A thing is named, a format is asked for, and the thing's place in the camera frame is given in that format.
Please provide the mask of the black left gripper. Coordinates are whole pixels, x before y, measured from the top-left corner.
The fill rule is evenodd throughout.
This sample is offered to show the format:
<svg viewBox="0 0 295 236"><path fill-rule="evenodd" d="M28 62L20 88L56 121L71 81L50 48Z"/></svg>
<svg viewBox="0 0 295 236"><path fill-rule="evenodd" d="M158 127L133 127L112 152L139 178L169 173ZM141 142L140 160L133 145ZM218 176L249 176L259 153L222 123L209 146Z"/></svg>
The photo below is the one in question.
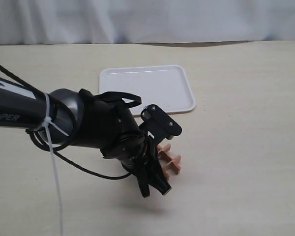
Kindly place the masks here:
<svg viewBox="0 0 295 236"><path fill-rule="evenodd" d="M172 187L158 161L156 147L130 111L141 105L141 97L116 91L93 95L86 89L81 89L78 95L83 103L78 145L97 148L105 159L117 159L127 168L134 169L144 198L150 196L149 185L163 196L170 192Z"/></svg>

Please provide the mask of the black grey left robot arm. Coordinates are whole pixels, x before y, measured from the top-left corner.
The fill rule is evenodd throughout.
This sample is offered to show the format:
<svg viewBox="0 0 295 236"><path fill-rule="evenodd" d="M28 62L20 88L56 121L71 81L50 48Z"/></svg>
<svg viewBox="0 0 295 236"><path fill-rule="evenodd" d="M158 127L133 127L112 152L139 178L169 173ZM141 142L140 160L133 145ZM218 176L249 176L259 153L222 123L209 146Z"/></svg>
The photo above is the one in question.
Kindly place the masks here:
<svg viewBox="0 0 295 236"><path fill-rule="evenodd" d="M130 111L139 96L109 91L99 95L65 88L49 94L0 78L0 126L22 128L41 149L77 146L97 148L105 159L117 159L137 179L143 197L154 187L171 190L157 146L181 134L181 127L159 106L141 112L137 124Z"/></svg>

